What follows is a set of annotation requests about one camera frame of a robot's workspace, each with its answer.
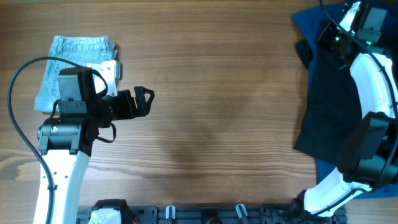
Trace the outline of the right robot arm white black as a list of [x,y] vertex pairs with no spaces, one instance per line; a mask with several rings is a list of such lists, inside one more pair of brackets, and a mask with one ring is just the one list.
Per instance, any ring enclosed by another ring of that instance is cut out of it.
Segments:
[[397,195],[397,8],[320,4],[293,20],[308,70],[294,148],[315,158],[318,183],[292,202],[291,214],[329,218],[361,194]]

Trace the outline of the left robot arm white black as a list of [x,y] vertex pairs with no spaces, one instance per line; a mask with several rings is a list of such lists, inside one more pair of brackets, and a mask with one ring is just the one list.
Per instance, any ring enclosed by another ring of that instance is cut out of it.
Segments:
[[93,142],[101,128],[113,128],[113,121],[149,114],[155,93],[143,86],[109,96],[96,92],[89,67],[66,68],[58,75],[59,116],[44,121],[38,129],[38,150],[45,164],[34,215],[34,223],[75,223],[80,187],[91,157]]

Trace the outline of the folded light blue jeans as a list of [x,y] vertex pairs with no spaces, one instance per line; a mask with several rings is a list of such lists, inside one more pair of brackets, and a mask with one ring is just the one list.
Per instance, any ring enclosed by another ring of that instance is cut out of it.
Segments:
[[64,59],[48,60],[40,91],[35,97],[34,109],[50,113],[53,103],[59,99],[58,74],[72,64],[85,66],[89,63],[100,64],[114,60],[118,50],[116,44],[107,36],[101,37],[64,37],[56,35],[49,50],[49,57]]

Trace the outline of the black mounting rail base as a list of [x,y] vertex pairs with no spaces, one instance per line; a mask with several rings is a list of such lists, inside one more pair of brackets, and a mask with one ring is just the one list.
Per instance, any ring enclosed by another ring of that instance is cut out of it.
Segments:
[[289,224],[301,223],[300,217],[289,217],[288,204],[267,204],[262,206],[245,206],[244,214],[237,207],[156,207],[128,206],[125,200],[99,200],[94,207],[82,208],[77,212],[76,224],[88,223],[94,217],[94,211],[101,208],[126,211],[121,215],[122,223],[140,224]]

